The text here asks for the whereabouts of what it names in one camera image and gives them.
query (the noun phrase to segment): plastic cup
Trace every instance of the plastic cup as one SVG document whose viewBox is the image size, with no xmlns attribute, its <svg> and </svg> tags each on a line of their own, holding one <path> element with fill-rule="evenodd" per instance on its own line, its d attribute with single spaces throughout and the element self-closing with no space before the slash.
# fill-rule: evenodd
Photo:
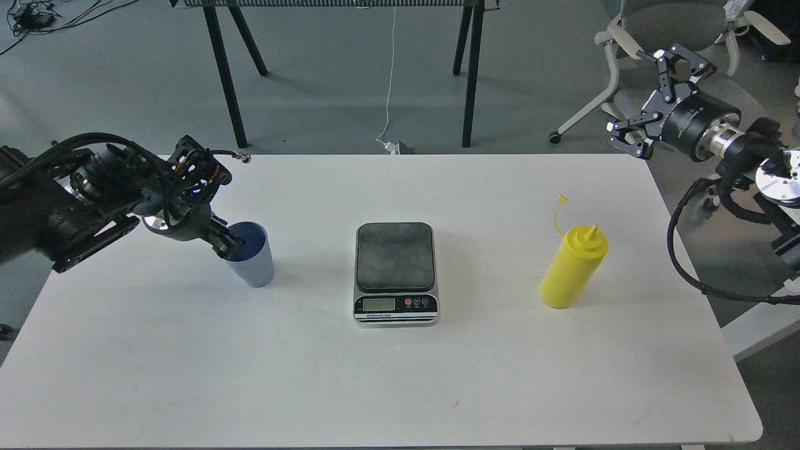
<svg viewBox="0 0 800 450">
<path fill-rule="evenodd" d="M 229 229 L 244 240 L 245 245 L 239 253 L 225 260 L 228 267 L 252 287 L 265 286 L 272 281 L 275 266 L 264 227 L 255 222 L 239 222 Z"/>
</svg>

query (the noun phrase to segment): bottle nozzle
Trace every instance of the bottle nozzle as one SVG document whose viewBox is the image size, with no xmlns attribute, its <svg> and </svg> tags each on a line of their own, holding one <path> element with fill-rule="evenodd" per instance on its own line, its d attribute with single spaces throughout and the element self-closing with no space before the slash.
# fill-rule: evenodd
<svg viewBox="0 0 800 450">
<path fill-rule="evenodd" d="M 592 241 L 592 240 L 594 240 L 594 235 L 596 235 L 596 234 L 597 234 L 597 232 L 598 232 L 598 228 L 599 228 L 599 226 L 598 226 L 597 224 L 595 224 L 595 225 L 592 225 L 592 228 L 590 228 L 590 229 L 589 229 L 589 230 L 586 232 L 586 240 L 589 240 L 589 241 Z"/>
</svg>

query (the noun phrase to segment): black wire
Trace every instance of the black wire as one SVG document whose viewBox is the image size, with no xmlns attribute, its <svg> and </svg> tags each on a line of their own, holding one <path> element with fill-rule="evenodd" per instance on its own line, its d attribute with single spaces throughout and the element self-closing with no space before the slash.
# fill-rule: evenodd
<svg viewBox="0 0 800 450">
<path fill-rule="evenodd" d="M 678 271 L 678 274 L 688 283 L 694 286 L 695 288 L 699 289 L 703 295 L 711 294 L 717 296 L 722 299 L 728 300 L 736 300 L 740 302 L 758 302 L 758 303 L 783 303 L 783 304 L 800 304 L 800 295 L 786 295 L 783 297 L 773 297 L 771 295 L 768 296 L 753 296 L 753 295 L 742 295 L 736 294 L 733 292 L 723 291 L 722 289 L 717 289 L 716 287 L 709 286 L 701 282 L 698 279 L 689 275 L 686 270 L 681 267 L 681 264 L 678 262 L 678 258 L 675 256 L 675 245 L 674 245 L 674 234 L 675 234 L 675 227 L 678 225 L 678 219 L 681 217 L 681 212 L 683 208 L 688 204 L 689 200 L 692 197 L 703 192 L 705 189 L 710 187 L 714 184 L 714 181 L 709 179 L 699 179 L 695 181 L 690 187 L 689 190 L 683 195 L 683 198 L 678 202 L 678 205 L 675 208 L 675 212 L 672 213 L 672 217 L 670 218 L 670 225 L 666 229 L 666 249 L 667 252 L 670 254 L 670 261 L 672 261 L 672 265 L 675 267 L 675 270 Z"/>
<path fill-rule="evenodd" d="M 102 17 L 102 16 L 104 16 L 104 15 L 106 15 L 106 14 L 110 13 L 110 12 L 111 12 L 111 11 L 113 11 L 113 10 L 118 10 L 118 9 L 120 9 L 120 8 L 123 8 L 123 7 L 125 7 L 125 6 L 128 6 L 128 5 L 133 5 L 134 3 L 138 2 L 138 1 L 139 1 L 139 0 L 131 0 L 131 1 L 130 1 L 130 2 L 128 2 L 128 3 L 123 3 L 123 4 L 119 5 L 119 6 L 115 6 L 115 7 L 111 8 L 111 9 L 109 9 L 109 10 L 105 10 L 105 11 L 101 12 L 100 14 L 98 14 L 98 15 L 96 15 L 96 16 L 93 16 L 93 17 L 90 17 L 90 18 L 88 18 L 88 19 L 86 19 L 86 20 L 84 20 L 84 21 L 81 21 L 81 22 L 74 22 L 74 23 L 69 23 L 69 22 L 68 22 L 66 25 L 64 25 L 64 26 L 60 26 L 59 28 L 52 28 L 52 29 L 50 29 L 50 30 L 37 31 L 37 32 L 36 32 L 36 34 L 50 34 L 50 33 L 54 33 L 54 32 L 56 32 L 56 31 L 60 31 L 60 30 L 67 30 L 67 29 L 69 29 L 69 28 L 75 28 L 76 26 L 80 26 L 80 25 L 83 25 L 84 23 L 91 22 L 91 21 L 95 20 L 96 18 L 100 18 L 100 17 Z M 96 2 L 95 4 L 93 4 L 93 5 L 92 5 L 92 6 L 91 6 L 91 7 L 90 7 L 90 8 L 89 8 L 87 11 L 85 11 L 84 13 L 82 13 L 81 15 L 79 15 L 79 17 L 81 17 L 81 16 L 85 16 L 86 14 L 88 14 L 89 12 L 91 12 L 91 11 L 92 11 L 92 10 L 93 10 L 95 7 L 104 6 L 104 5 L 107 5 L 107 4 L 109 4 L 110 2 L 105 2 L 105 3 L 103 3 L 102 5 L 99 5 L 99 6 L 98 6 L 98 3 L 99 3 L 99 2 Z"/>
<path fill-rule="evenodd" d="M 11 44 L 11 46 L 10 46 L 10 47 L 8 47 L 7 49 L 5 49 L 5 50 L 3 50 L 3 51 L 0 51 L 0 56 L 3 56 L 4 54 L 6 54 L 6 53 L 8 52 L 8 50 L 11 50 L 11 49 L 13 49 L 14 47 L 16 47 L 16 46 L 17 46 L 17 44 L 19 44 L 20 42 L 22 42 L 22 40 L 23 40 L 24 38 L 28 37 L 28 34 L 30 34 L 30 32 L 23 34 L 21 38 L 17 39 L 17 42 L 15 42 L 15 43 Z"/>
<path fill-rule="evenodd" d="M 142 156 L 151 167 L 153 167 L 156 177 L 162 181 L 162 183 L 165 183 L 166 187 L 169 188 L 169 190 L 164 191 L 164 195 L 168 195 L 168 191 L 172 191 L 191 206 L 197 206 L 200 204 L 197 199 L 181 192 L 177 187 L 175 187 L 174 184 L 170 182 L 170 180 L 166 177 L 166 174 L 161 172 L 161 165 L 164 163 L 163 159 L 158 158 L 147 151 L 144 147 L 133 141 L 130 141 L 129 139 L 112 135 L 110 133 L 84 133 L 82 135 L 72 136 L 71 138 L 65 139 L 60 143 L 53 145 L 41 155 L 31 159 L 24 166 L 17 169 L 17 171 L 15 171 L 13 174 L 6 176 L 4 179 L 0 179 L 0 189 L 6 189 L 7 187 L 13 186 L 15 183 L 21 182 L 22 180 L 31 176 L 37 169 L 45 166 L 47 163 L 52 162 L 54 159 L 64 155 L 68 151 L 97 143 L 116 143 L 130 147 L 138 155 Z"/>
</svg>

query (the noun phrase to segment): table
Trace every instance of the table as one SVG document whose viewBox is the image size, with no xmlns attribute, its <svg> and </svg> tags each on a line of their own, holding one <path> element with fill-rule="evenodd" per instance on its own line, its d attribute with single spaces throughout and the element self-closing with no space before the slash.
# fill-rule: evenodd
<svg viewBox="0 0 800 450">
<path fill-rule="evenodd" d="M 247 287 L 206 243 L 139 227 L 47 281 L 0 370 L 4 447 L 521 447 L 752 441 L 710 306 L 627 155 L 254 156 L 214 210 L 270 234 Z M 610 251 L 576 304 L 536 285 L 562 228 Z M 350 315 L 363 223 L 434 229 L 442 314 Z M 677 251 L 686 261 L 678 242 Z"/>
</svg>

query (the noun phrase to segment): bottle cap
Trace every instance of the bottle cap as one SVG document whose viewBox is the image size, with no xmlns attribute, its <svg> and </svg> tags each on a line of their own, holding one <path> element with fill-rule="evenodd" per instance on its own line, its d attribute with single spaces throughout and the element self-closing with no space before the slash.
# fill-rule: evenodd
<svg viewBox="0 0 800 450">
<path fill-rule="evenodd" d="M 592 227 L 580 225 L 572 227 L 564 236 L 562 242 L 564 256 L 573 263 L 582 266 L 594 266 L 602 261 L 608 252 L 608 240 L 598 230 L 598 225 Z"/>
</svg>

